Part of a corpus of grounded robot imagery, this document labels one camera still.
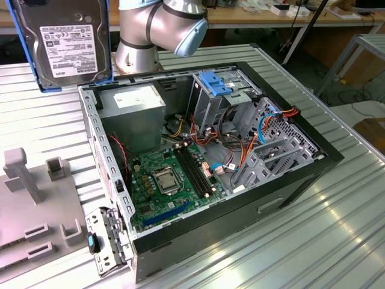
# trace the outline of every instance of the cpu socket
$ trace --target cpu socket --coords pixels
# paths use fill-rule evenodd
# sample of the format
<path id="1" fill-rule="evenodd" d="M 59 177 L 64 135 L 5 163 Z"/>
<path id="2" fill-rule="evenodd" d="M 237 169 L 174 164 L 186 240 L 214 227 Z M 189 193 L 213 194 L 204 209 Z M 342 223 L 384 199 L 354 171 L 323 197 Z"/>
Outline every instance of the cpu socket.
<path id="1" fill-rule="evenodd" d="M 171 196 L 180 189 L 180 184 L 172 167 L 164 167 L 152 173 L 162 194 Z"/>

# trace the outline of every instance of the expansion slot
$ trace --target expansion slot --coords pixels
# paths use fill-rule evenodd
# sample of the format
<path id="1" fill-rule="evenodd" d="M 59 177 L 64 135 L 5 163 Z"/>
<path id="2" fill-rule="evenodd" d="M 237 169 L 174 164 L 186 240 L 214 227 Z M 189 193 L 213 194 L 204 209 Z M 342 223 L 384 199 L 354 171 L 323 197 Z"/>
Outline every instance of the expansion slot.
<path id="1" fill-rule="evenodd" d="M 175 149 L 174 154 L 179 164 L 182 166 L 183 171 L 186 173 L 188 180 L 194 187 L 194 191 L 198 197 L 208 197 L 210 194 L 212 194 L 212 190 L 207 183 L 206 178 L 195 164 L 195 161 L 189 153 L 188 149 Z"/>
<path id="2" fill-rule="evenodd" d="M 167 219 L 168 217 L 172 217 L 172 216 L 174 216 L 176 214 L 179 214 L 179 213 L 181 213 L 181 212 L 183 212 L 185 210 L 185 208 L 188 206 L 188 204 L 189 204 L 189 202 L 183 204 L 180 207 L 172 209 L 172 210 L 170 210 L 168 212 L 165 212 L 163 214 L 160 214 L 158 216 L 155 216 L 155 217 L 152 217 L 152 218 L 150 218 L 148 220 L 145 220 L 145 221 L 143 221 L 143 226 L 149 226 L 149 225 L 152 225 L 152 224 L 154 224 L 156 222 L 163 221 L 164 219 Z"/>

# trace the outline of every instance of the motherboard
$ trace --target motherboard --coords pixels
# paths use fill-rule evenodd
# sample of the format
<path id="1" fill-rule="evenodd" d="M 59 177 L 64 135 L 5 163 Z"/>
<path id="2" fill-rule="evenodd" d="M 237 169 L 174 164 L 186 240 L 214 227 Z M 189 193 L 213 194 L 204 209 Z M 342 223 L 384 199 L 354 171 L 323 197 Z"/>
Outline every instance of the motherboard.
<path id="1" fill-rule="evenodd" d="M 205 162 L 195 144 L 130 159 L 135 229 L 145 231 L 220 200 L 226 193 L 217 176 L 204 169 Z"/>

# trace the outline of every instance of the open computer tower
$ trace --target open computer tower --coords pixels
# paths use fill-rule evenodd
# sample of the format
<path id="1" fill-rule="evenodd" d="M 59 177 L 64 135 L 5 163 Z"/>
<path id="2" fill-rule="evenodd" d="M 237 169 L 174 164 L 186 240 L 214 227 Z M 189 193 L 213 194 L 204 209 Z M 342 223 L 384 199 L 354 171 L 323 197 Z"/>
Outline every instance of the open computer tower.
<path id="1" fill-rule="evenodd" d="M 86 216 L 98 272 L 140 282 L 293 203 L 343 156 L 247 63 L 79 87 L 110 201 Z"/>

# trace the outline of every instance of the ribbed metal surface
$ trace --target ribbed metal surface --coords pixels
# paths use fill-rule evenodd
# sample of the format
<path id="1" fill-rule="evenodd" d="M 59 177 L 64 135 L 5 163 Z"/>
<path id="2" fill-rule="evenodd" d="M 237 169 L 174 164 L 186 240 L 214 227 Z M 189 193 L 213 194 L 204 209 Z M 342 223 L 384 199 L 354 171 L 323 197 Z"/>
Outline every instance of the ribbed metal surface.
<path id="1" fill-rule="evenodd" d="M 368 50 L 385 60 L 385 34 L 364 34 L 359 38 Z"/>
<path id="2" fill-rule="evenodd" d="M 20 276 L 7 288 L 384 288 L 384 163 L 325 112 L 299 82 L 249 45 L 199 49 L 166 69 L 247 61 L 322 133 L 345 159 L 296 203 L 134 285 L 123 269 L 99 279 L 88 249 Z M 42 94 L 27 64 L 0 67 L 1 151 L 23 146 L 29 166 L 61 156 L 71 163 L 88 213 L 106 205 L 75 88 Z"/>

